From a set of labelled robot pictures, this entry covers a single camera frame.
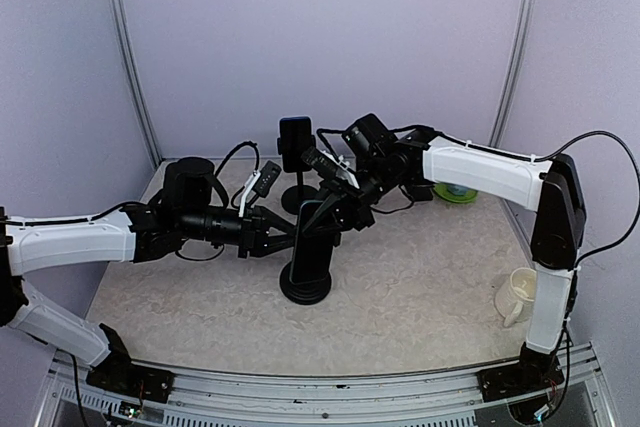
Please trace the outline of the teal phone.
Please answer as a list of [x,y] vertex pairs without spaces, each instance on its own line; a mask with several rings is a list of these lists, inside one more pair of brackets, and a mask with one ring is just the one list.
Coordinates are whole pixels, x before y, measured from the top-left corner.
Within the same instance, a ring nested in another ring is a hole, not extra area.
[[315,227],[305,227],[321,204],[320,200],[308,200],[300,207],[293,257],[288,274],[288,280],[294,287],[320,287],[331,282],[329,269],[335,233],[323,231],[327,224],[326,220]]

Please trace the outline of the black round-base stand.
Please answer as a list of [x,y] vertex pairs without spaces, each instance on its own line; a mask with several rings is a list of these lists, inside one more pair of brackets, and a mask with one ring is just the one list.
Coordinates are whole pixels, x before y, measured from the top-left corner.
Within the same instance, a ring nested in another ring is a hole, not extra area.
[[314,305],[323,301],[331,291],[332,277],[327,274],[323,279],[311,283],[294,284],[290,280],[291,265],[281,271],[279,286],[283,295],[298,305]]
[[300,204],[305,200],[310,200],[315,197],[317,190],[304,183],[304,173],[293,173],[296,175],[296,184],[287,188],[282,197],[281,205],[283,209],[292,215],[297,215],[299,212]]

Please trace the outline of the blue phone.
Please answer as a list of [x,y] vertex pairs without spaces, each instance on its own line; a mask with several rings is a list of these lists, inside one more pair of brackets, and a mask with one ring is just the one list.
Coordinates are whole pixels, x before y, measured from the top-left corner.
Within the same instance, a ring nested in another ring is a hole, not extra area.
[[302,154],[315,146],[312,122],[307,116],[285,117],[279,121],[277,150],[282,157],[286,173],[308,172],[311,167],[302,160]]

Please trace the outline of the black folding phone stand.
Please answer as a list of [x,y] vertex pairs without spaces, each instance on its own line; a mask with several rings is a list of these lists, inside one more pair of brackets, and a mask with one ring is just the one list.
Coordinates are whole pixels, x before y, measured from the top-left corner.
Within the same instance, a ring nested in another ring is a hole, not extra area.
[[405,185],[403,187],[406,196],[412,202],[427,202],[432,201],[433,194],[433,186],[431,184],[421,184],[421,185]]

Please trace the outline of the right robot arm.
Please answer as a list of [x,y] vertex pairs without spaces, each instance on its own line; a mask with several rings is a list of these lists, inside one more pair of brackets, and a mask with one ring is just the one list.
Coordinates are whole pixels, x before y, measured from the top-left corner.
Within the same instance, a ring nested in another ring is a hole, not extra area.
[[586,208],[573,159],[545,160],[455,139],[424,125],[389,129],[374,114],[340,133],[355,167],[315,147],[302,161],[316,171],[327,195],[303,225],[309,234],[372,225],[372,207],[389,191],[419,182],[454,184],[515,203],[535,213],[530,240],[537,275],[532,317],[523,352],[511,373],[523,391],[535,389],[551,371],[569,315],[586,223]]

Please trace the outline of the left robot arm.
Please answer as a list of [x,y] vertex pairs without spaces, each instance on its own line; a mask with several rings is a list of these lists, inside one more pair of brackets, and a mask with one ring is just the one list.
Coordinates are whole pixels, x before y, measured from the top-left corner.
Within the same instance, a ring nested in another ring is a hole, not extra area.
[[167,165],[162,188],[147,203],[123,202],[84,217],[1,218],[1,323],[81,359],[121,392],[140,371],[117,332],[87,322],[43,296],[24,276],[46,268],[99,261],[143,263],[177,254],[189,240],[237,247],[241,258],[265,257],[293,244],[293,225],[256,205],[280,175],[272,161],[245,182],[233,209],[214,164],[187,157]]

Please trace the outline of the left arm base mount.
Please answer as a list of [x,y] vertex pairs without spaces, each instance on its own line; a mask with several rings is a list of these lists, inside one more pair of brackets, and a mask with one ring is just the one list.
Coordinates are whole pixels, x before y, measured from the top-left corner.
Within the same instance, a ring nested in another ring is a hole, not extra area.
[[166,404],[173,387],[174,374],[133,363],[117,332],[104,323],[100,323],[99,328],[106,336],[108,352],[104,360],[91,366],[86,383],[141,401]]

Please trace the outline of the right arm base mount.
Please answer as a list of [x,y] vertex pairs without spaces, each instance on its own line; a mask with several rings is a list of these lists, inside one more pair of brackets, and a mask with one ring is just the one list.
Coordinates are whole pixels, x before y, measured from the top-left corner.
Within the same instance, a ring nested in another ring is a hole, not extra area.
[[517,362],[480,370],[477,379],[483,401],[493,402],[562,384],[565,376],[557,352],[555,349],[542,354],[523,344]]

